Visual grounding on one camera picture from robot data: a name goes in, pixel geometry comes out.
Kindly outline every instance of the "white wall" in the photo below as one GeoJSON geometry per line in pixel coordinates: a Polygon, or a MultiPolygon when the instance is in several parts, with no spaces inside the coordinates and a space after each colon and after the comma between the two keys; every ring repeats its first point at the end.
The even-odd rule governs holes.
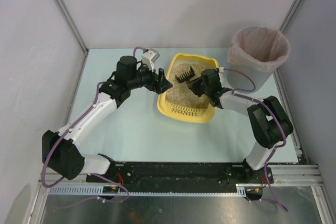
{"type": "Polygon", "coordinates": [[[65,119],[83,53],[53,0],[0,0],[0,27],[0,223],[14,224],[41,172],[41,136],[65,119]]]}
{"type": "Polygon", "coordinates": [[[88,48],[228,46],[239,28],[279,28],[293,0],[64,0],[88,48]]]}
{"type": "Polygon", "coordinates": [[[302,145],[336,209],[336,0],[304,0],[286,36],[292,51],[281,75],[302,145]]]}

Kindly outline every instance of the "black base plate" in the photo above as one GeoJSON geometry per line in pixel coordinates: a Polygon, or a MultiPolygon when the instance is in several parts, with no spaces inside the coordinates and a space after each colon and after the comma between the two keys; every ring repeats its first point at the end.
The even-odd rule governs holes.
{"type": "MultiPolygon", "coordinates": [[[[247,177],[242,164],[237,163],[143,163],[112,161],[104,177],[137,193],[235,193],[236,184],[260,184],[263,169],[247,177]]],[[[269,180],[273,183],[271,169],[269,180]]],[[[87,182],[105,183],[88,175],[87,182]]]]}

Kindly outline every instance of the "yellow litter box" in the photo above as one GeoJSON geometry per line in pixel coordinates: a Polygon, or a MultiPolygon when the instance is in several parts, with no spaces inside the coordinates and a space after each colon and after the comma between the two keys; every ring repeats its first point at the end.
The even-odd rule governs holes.
{"type": "MultiPolygon", "coordinates": [[[[206,68],[219,68],[219,64],[214,58],[179,53],[175,55],[169,66],[166,74],[168,80],[171,79],[170,74],[172,69],[183,63],[200,64],[206,66],[206,68]]],[[[206,123],[214,117],[216,112],[216,108],[212,107],[210,103],[206,109],[196,109],[168,102],[166,100],[166,93],[159,95],[159,98],[157,99],[157,107],[158,110],[166,116],[191,123],[206,123]]]]}

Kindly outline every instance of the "metal frame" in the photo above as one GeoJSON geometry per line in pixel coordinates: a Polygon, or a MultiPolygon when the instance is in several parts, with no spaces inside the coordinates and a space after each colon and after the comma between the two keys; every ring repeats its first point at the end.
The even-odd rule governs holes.
{"type": "MultiPolygon", "coordinates": [[[[87,56],[88,49],[85,46],[85,43],[82,40],[73,19],[71,18],[69,12],[67,11],[64,1],[63,0],[54,0],[54,1],[57,7],[59,8],[61,14],[63,15],[65,22],[69,26],[69,29],[73,33],[78,45],[80,46],[80,48],[83,50],[83,52],[87,56]]],[[[284,19],[283,23],[280,26],[280,31],[282,31],[283,33],[286,31],[286,29],[288,28],[290,22],[292,21],[301,3],[302,3],[302,0],[294,0],[288,14],[286,15],[286,18],[284,19]]],[[[71,105],[70,105],[69,111],[66,116],[67,121],[71,113],[73,101],[76,97],[78,85],[81,79],[81,75],[82,75],[85,63],[86,63],[86,58],[87,57],[85,57],[82,63],[82,67],[81,67],[80,74],[78,77],[78,83],[75,87],[75,91],[72,96],[71,105]]],[[[281,101],[291,121],[294,123],[290,105],[288,103],[285,87],[281,80],[280,72],[278,70],[275,72],[274,77],[275,77],[278,91],[280,93],[281,101]]],[[[297,151],[297,155],[301,157],[302,156],[302,146],[300,144],[299,134],[296,130],[293,133],[293,141],[294,141],[294,145],[297,151]]],[[[272,168],[272,172],[274,176],[274,186],[276,187],[286,187],[286,186],[311,187],[316,203],[317,203],[317,206],[318,206],[318,209],[319,209],[322,222],[323,223],[336,223],[335,215],[331,207],[330,199],[328,198],[328,195],[326,193],[326,189],[325,189],[318,165],[269,165],[269,167],[272,168]]],[[[59,178],[59,175],[56,173],[53,173],[51,170],[47,170],[47,172],[48,172],[46,175],[47,182],[54,182],[55,180],[59,178]]],[[[50,192],[49,189],[44,188],[39,182],[37,185],[36,192],[35,192],[36,197],[31,202],[31,206],[29,208],[29,212],[26,217],[25,223],[31,223],[31,224],[40,223],[49,192],[50,194],[55,194],[57,192],[64,190],[62,191],[63,194],[82,195],[80,188],[82,188],[82,190],[85,190],[85,188],[92,188],[92,187],[99,188],[104,185],[108,185],[108,184],[106,183],[106,184],[92,185],[92,183],[86,182],[86,175],[79,175],[73,180],[66,180],[66,181],[63,180],[58,186],[54,187],[53,191],[50,192]]],[[[242,191],[243,190],[242,188],[247,185],[237,184],[236,186],[237,186],[237,194],[235,196],[243,196],[245,192],[242,191]]],[[[250,186],[259,186],[259,185],[248,184],[248,186],[250,187],[250,186]]],[[[96,195],[97,191],[93,189],[91,191],[85,190],[85,193],[86,195],[96,195]]],[[[138,195],[139,196],[153,196],[153,194],[138,194],[138,195]]],[[[156,196],[173,196],[173,195],[174,194],[156,194],[156,196]]]]}
{"type": "MultiPolygon", "coordinates": [[[[311,187],[318,210],[321,216],[322,223],[336,223],[335,216],[330,201],[326,193],[325,185],[321,177],[318,165],[269,165],[272,169],[275,187],[311,187]]],[[[48,173],[46,175],[46,182],[54,182],[59,178],[59,174],[48,173]]],[[[62,194],[62,195],[99,195],[100,188],[108,183],[87,183],[86,175],[79,175],[73,180],[63,180],[59,185],[52,190],[44,188],[40,183],[38,184],[38,194],[35,201],[35,207],[31,211],[31,218],[28,220],[29,224],[38,224],[41,221],[44,206],[48,194],[62,194]]],[[[244,197],[244,187],[260,186],[259,184],[236,184],[237,193],[235,194],[203,194],[198,196],[205,197],[244,197]]],[[[194,196],[192,194],[134,194],[133,196],[194,196]]]]}
{"type": "MultiPolygon", "coordinates": [[[[303,0],[294,0],[293,1],[291,7],[289,8],[288,13],[285,16],[285,19],[283,20],[283,22],[282,22],[282,24],[279,28],[279,30],[282,33],[286,32],[288,26],[290,25],[290,23],[293,20],[295,14],[297,13],[297,10],[299,9],[299,6],[302,4],[302,1],[303,0]]],[[[292,115],[292,112],[291,112],[292,110],[290,109],[290,105],[289,105],[289,102],[288,102],[288,96],[287,96],[286,89],[285,89],[285,86],[283,84],[279,69],[276,69],[276,71],[274,72],[274,79],[275,79],[275,82],[276,82],[276,85],[277,85],[278,92],[280,94],[281,102],[285,107],[285,111],[287,112],[289,119],[291,120],[291,122],[294,125],[293,143],[294,143],[294,147],[295,147],[297,156],[299,157],[299,160],[300,160],[300,157],[304,154],[305,151],[300,144],[300,137],[299,137],[298,131],[296,130],[297,128],[296,128],[295,121],[293,119],[293,115],[292,115]]]]}
{"type": "Polygon", "coordinates": [[[67,23],[70,31],[72,32],[73,36],[75,37],[79,47],[82,49],[82,51],[86,54],[88,51],[87,47],[85,46],[85,43],[80,36],[80,33],[75,25],[75,22],[73,21],[70,13],[67,10],[67,7],[65,6],[65,3],[63,0],[54,0],[57,8],[59,9],[60,13],[62,14],[64,21],[67,23]]]}

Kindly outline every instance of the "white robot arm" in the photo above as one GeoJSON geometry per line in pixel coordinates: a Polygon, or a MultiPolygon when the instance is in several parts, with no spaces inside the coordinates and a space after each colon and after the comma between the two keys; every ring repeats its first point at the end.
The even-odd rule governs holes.
{"type": "MultiPolygon", "coordinates": [[[[146,87],[161,94],[172,87],[163,69],[160,68],[158,73],[154,70],[153,63],[158,57],[159,53],[154,49],[146,49],[141,61],[132,56],[121,57],[111,77],[97,85],[93,103],[57,132],[47,131],[43,135],[43,174],[47,166],[67,179],[79,174],[107,172],[111,159],[98,154],[83,155],[81,144],[107,115],[130,96],[131,90],[146,87]]],[[[247,99],[249,97],[222,87],[221,80],[219,69],[207,69],[199,78],[188,81],[187,85],[195,95],[207,95],[213,107],[233,110],[249,117],[256,143],[243,166],[247,173],[253,173],[264,166],[276,147],[283,144],[283,140],[293,132],[293,126],[275,97],[268,97],[263,102],[247,99]],[[267,119],[270,113],[276,117],[276,122],[267,119]]]]}
{"type": "Polygon", "coordinates": [[[199,78],[188,81],[187,85],[195,95],[207,95],[213,107],[249,117],[256,143],[243,165],[259,170],[274,149],[284,145],[286,137],[293,132],[293,125],[277,98],[270,96],[260,101],[224,88],[221,72],[219,69],[204,70],[199,78]]]}
{"type": "Polygon", "coordinates": [[[103,155],[82,155],[81,144],[107,115],[130,96],[131,90],[146,87],[161,94],[172,87],[163,69],[155,72],[153,64],[158,57],[159,53],[154,49],[146,49],[141,61],[133,56],[121,57],[112,76],[97,85],[93,103],[57,132],[47,131],[43,135],[43,173],[48,166],[63,177],[73,179],[78,174],[104,174],[107,171],[110,160],[103,155]]]}

